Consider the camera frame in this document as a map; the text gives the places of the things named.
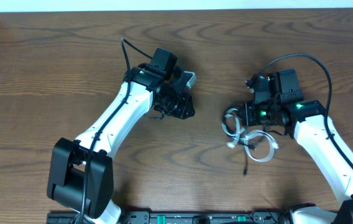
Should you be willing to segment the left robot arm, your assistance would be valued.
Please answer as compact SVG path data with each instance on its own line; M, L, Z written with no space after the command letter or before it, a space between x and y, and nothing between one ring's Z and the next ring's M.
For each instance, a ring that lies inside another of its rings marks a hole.
M104 113L74 140L60 138L52 150L48 198L77 212L70 223L117 223L112 201L113 162L136 122L150 110L186 119L195 115L187 90L196 82L177 57L157 48L149 63L127 66L123 83Z

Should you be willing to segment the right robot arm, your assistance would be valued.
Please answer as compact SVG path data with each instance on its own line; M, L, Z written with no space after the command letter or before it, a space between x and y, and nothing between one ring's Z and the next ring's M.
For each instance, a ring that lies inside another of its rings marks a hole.
M318 100L304 100L294 70L257 75L246 82L252 101L238 112L244 126L282 126L315 161L340 208L306 203L282 213L278 223L353 223L353 152Z

